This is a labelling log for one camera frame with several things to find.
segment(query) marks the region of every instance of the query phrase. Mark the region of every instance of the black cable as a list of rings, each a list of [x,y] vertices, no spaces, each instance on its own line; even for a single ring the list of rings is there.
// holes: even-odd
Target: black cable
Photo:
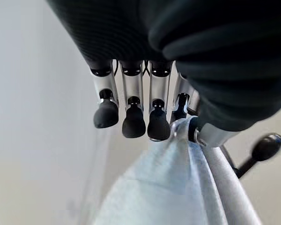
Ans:
[[[118,71],[118,60],[117,61],[117,64],[116,64],[116,69],[114,70],[113,74],[116,75],[117,71]]]
[[[150,72],[149,72],[149,70],[148,70],[149,61],[148,61],[148,60],[144,60],[144,61],[145,61],[145,68],[144,68],[144,70],[142,71],[142,74],[144,75],[145,72],[147,72],[148,75],[150,75]]]

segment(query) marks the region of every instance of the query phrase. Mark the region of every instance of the light blue cloth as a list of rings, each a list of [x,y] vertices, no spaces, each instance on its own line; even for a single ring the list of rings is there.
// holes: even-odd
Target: light blue cloth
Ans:
[[[118,179],[107,195],[95,225],[260,224],[232,169],[227,167],[225,170],[230,171],[226,173],[218,165],[208,165],[204,151],[220,151],[202,151],[200,146],[189,142],[188,124],[189,119],[173,123],[170,138],[152,143],[151,149]],[[227,198],[222,201],[223,193],[218,190],[210,168],[216,173],[223,172],[221,176],[229,176],[230,181],[237,183],[234,187],[237,192],[232,191],[234,195],[229,195],[229,198],[235,198],[232,204]],[[228,216],[227,207],[231,207]]]

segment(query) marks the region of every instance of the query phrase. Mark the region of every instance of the black knob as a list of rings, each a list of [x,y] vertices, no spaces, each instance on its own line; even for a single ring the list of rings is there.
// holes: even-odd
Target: black knob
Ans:
[[[122,133],[127,138],[143,136],[146,132],[146,124],[142,110],[137,105],[131,105],[126,111],[126,118],[122,126]]]
[[[96,128],[108,128],[118,122],[118,107],[109,99],[104,99],[94,115]]]
[[[273,157],[281,148],[281,136],[279,134],[268,134],[260,139],[254,146],[252,158],[255,161],[265,161]]]
[[[156,107],[150,113],[148,136],[154,141],[163,141],[170,136],[170,126],[161,107]]]
[[[268,160],[281,149],[281,135],[272,133],[262,137],[254,146],[251,158],[243,163],[237,170],[238,178],[241,178],[257,162]]]

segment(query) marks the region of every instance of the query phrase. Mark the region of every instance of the robotic hand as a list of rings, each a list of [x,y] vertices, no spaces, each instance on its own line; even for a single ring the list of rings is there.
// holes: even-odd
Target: robotic hand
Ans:
[[[143,60],[151,65],[148,135],[153,140],[170,132],[165,115],[172,61],[179,72],[172,120],[186,116],[197,90],[200,116],[190,139],[201,145],[222,146],[281,108],[281,0],[48,2],[94,76],[97,128],[118,121],[112,59],[120,61],[123,74],[126,137],[145,133]]]

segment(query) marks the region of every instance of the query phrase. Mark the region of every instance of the white wall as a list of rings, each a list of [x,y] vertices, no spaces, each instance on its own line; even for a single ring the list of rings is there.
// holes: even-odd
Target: white wall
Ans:
[[[176,76],[171,77],[169,105]],[[100,195],[148,144],[146,135],[122,136],[120,74],[116,82],[119,123],[95,130],[92,78],[57,18],[43,1],[0,1],[0,225],[85,224],[90,219]],[[146,75],[147,125],[148,85]],[[281,111],[229,141],[235,162],[272,131],[281,134]],[[264,224],[281,224],[281,153],[242,183]]]

